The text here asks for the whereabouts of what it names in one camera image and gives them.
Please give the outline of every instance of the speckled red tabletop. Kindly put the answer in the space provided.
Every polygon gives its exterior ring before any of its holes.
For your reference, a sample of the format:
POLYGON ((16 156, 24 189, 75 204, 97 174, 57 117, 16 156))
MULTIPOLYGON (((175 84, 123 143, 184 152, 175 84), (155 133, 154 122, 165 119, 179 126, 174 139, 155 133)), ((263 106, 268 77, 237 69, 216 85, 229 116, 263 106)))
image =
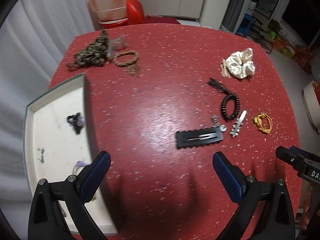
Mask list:
MULTIPOLYGON (((91 84, 99 149, 112 158, 107 182, 120 194, 126 217, 120 234, 109 239, 215 239, 237 208, 212 168, 217 151, 258 180, 283 178, 296 212, 301 180, 276 159, 275 150, 299 146, 298 131, 284 86, 260 45, 184 25, 133 25, 108 33, 111 38, 125 34, 127 50, 139 52, 139 78, 113 63, 68 72, 73 54, 99 35, 93 32, 75 38, 50 87, 81 72, 91 84), (255 75, 242 81, 221 77, 221 60, 247 47, 253 48, 255 75), (236 138, 225 132, 218 144, 177 150, 176 131, 210 127, 210 117, 220 115, 225 95, 206 85, 210 77, 239 96, 241 111, 248 111, 244 125, 236 138), (271 134, 261 133, 252 122, 261 112, 273 119, 271 134)), ((219 121, 230 131, 233 123, 219 121)))

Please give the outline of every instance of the white curtain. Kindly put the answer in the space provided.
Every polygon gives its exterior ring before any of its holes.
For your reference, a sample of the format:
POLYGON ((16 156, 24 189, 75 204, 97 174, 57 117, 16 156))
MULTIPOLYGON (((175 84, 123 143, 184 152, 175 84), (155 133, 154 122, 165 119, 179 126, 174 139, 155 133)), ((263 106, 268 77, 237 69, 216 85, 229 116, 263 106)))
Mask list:
POLYGON ((22 157, 26 105, 47 90, 72 40, 92 31, 85 0, 19 0, 0 29, 0 207, 21 239, 31 205, 22 157))

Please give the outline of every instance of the gray floor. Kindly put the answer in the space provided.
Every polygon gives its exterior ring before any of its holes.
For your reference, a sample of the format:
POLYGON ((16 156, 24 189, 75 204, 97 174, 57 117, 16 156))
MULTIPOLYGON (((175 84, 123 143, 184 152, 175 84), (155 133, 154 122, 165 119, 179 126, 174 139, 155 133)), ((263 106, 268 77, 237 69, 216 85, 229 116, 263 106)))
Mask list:
POLYGON ((320 135, 310 124, 302 101, 303 88, 312 81, 298 64, 280 52, 273 50, 269 55, 287 91, 296 118, 300 147, 308 152, 319 154, 320 135))

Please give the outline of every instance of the black hair tie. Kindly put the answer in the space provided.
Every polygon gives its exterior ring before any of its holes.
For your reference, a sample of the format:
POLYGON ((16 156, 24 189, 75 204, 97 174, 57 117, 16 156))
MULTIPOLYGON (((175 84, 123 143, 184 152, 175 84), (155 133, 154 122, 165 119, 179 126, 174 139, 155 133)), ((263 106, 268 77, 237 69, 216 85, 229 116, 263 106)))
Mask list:
POLYGON ((221 104, 221 115, 224 120, 229 121, 237 118, 239 112, 240 112, 240 101, 236 94, 233 94, 230 90, 226 89, 226 87, 214 80, 213 78, 210 78, 209 82, 207 83, 209 86, 216 88, 219 92, 225 93, 227 96, 223 99, 221 104), (226 111, 226 104, 229 100, 233 100, 235 103, 235 109, 231 115, 227 114, 226 111))

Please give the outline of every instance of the green object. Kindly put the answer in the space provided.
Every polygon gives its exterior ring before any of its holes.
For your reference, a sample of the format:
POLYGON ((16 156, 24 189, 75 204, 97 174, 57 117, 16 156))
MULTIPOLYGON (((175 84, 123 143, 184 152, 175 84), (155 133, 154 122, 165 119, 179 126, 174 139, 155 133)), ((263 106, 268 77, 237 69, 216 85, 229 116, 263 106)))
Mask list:
POLYGON ((277 36, 277 34, 275 32, 269 32, 269 35, 271 36, 271 38, 275 38, 277 36))

